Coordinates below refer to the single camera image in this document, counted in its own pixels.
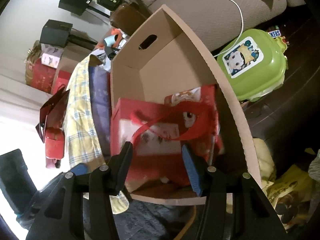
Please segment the right black speaker on stand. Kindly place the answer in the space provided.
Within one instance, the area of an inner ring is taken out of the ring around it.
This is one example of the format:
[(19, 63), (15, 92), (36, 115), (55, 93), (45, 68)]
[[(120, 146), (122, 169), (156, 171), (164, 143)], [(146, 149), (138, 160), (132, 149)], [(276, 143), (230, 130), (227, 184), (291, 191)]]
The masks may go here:
[(60, 0), (58, 7), (78, 16), (82, 16), (85, 11), (90, 10), (106, 18), (110, 18), (108, 14), (91, 6), (90, 3), (92, 1), (93, 0)]

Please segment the red cartoon cat bag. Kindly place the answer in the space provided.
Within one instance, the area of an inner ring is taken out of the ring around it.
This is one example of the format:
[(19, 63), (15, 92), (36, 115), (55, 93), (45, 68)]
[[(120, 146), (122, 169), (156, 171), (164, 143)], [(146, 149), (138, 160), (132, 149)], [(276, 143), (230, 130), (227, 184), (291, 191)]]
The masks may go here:
[(223, 152), (219, 114), (216, 105), (217, 85), (185, 90), (166, 96), (164, 104), (182, 112), (184, 124), (181, 133), (194, 155), (212, 166), (217, 155)]

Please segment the small pink white box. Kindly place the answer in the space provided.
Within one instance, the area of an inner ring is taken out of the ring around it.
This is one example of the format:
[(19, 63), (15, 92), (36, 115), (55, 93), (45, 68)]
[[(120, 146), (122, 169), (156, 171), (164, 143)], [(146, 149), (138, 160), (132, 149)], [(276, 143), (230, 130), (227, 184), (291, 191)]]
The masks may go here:
[(41, 56), (41, 63), (51, 68), (57, 68), (64, 49), (59, 47), (48, 46)]

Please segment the brown sofa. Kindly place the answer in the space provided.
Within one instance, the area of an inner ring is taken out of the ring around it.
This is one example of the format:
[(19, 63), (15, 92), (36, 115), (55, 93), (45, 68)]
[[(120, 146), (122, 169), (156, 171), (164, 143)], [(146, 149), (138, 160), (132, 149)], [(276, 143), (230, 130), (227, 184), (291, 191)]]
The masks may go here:
[(173, 10), (210, 51), (236, 38), (240, 30), (270, 21), (304, 0), (142, 0), (151, 12), (162, 5)]

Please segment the open box with clutter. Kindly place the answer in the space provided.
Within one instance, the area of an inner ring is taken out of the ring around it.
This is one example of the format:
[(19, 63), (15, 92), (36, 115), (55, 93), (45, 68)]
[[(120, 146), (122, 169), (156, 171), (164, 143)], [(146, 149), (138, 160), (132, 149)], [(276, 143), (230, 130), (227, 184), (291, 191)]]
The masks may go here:
[(106, 61), (106, 59), (111, 61), (129, 38), (129, 35), (122, 30), (111, 28), (105, 37), (95, 46), (92, 54), (100, 61)]

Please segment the green plastic kids case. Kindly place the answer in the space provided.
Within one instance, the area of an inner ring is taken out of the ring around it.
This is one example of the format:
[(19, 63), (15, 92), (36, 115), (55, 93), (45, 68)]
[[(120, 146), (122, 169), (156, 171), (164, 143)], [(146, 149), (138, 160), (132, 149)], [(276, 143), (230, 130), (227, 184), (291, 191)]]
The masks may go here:
[(238, 101), (257, 101), (282, 86), (287, 45), (259, 29), (244, 31), (217, 57)]

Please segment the black speaker on stand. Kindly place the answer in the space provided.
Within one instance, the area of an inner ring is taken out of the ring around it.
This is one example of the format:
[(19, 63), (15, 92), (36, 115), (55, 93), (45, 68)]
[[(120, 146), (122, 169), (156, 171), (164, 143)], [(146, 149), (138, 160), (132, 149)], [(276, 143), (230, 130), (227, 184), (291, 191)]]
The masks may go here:
[(88, 50), (93, 50), (98, 44), (86, 33), (74, 29), (73, 24), (56, 20), (48, 20), (43, 26), (40, 43), (59, 48), (74, 44)]
[(90, 10), (106, 18), (110, 18), (108, 14), (91, 6), (90, 3), (92, 1), (93, 0), (60, 0), (58, 7), (78, 16), (82, 16), (85, 11)]

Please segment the Snickers pack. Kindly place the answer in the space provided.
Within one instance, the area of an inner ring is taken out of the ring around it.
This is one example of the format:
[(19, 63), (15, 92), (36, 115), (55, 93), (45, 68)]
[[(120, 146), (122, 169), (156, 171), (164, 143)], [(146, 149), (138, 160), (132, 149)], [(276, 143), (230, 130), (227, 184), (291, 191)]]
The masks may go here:
[(274, 25), (272, 27), (269, 27), (267, 29), (267, 32), (269, 33), (269, 35), (272, 37), (272, 38), (277, 38), (277, 37), (280, 37), (282, 39), (282, 41), (287, 45), (289, 46), (290, 43), (285, 35), (285, 31), (284, 31), (284, 28), (283, 27), (279, 27), (278, 25)]

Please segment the green portable radio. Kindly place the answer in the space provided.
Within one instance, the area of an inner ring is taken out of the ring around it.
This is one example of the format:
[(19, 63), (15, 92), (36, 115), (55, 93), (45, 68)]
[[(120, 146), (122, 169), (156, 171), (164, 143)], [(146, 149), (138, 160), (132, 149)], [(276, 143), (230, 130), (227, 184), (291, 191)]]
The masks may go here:
[(109, 11), (115, 11), (124, 0), (95, 0), (95, 2)]

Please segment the cardboard tray box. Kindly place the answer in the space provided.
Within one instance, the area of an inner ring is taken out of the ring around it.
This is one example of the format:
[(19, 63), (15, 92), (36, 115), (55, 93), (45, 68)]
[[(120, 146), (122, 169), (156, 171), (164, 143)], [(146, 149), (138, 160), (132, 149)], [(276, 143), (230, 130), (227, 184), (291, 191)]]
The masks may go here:
[(253, 137), (227, 77), (199, 37), (166, 5), (136, 30), (112, 60), (110, 83), (112, 154), (118, 154), (123, 144), (119, 121), (129, 117), (135, 102), (156, 105), (171, 94), (216, 84), (225, 148), (217, 166), (228, 174), (248, 172), (261, 183)]

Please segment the dark red gift box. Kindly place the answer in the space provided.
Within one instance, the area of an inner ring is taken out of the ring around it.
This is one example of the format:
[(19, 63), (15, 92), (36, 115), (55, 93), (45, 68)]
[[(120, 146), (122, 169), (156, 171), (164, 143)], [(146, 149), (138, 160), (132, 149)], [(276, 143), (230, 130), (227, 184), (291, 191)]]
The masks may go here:
[(34, 63), (26, 63), (25, 82), (30, 87), (50, 94), (55, 73), (55, 68), (44, 65), (42, 64), (41, 59), (37, 59)]

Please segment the red stitched box bag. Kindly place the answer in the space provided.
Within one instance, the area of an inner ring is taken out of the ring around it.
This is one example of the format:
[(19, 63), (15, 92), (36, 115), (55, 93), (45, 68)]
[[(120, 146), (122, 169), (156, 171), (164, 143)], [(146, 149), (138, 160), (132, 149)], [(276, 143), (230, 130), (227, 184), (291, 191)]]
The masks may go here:
[(167, 179), (189, 185), (182, 158), (182, 112), (153, 102), (120, 98), (111, 119), (111, 154), (125, 142), (133, 144), (133, 157), (125, 185), (130, 192), (151, 181)]

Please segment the large brown cardboard box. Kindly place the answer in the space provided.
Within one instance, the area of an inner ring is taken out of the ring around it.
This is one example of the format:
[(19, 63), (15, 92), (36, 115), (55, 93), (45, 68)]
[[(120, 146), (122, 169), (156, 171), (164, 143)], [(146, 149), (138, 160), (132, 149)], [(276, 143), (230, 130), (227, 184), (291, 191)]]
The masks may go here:
[(76, 65), (86, 58), (92, 51), (81, 46), (71, 44), (64, 48), (54, 79), (58, 77), (59, 71), (72, 73)]

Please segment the yellow plaid tablecloth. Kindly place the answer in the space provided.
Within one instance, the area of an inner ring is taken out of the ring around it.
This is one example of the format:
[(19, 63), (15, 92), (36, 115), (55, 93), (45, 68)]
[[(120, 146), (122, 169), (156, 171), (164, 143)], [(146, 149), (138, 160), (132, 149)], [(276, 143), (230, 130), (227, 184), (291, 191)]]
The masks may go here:
[(90, 54), (76, 65), (66, 88), (69, 96), (62, 125), (69, 166), (85, 164), (89, 172), (106, 164), (93, 121), (89, 90), (89, 66), (100, 64), (100, 60)]

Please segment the white sheer curtain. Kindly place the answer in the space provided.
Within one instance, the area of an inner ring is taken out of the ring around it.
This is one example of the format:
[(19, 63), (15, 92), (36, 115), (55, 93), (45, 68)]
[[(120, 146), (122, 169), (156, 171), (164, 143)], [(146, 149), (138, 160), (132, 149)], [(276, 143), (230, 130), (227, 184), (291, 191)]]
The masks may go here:
[(35, 126), (49, 94), (1, 75), (1, 154), (19, 148), (22, 153), (42, 153)]

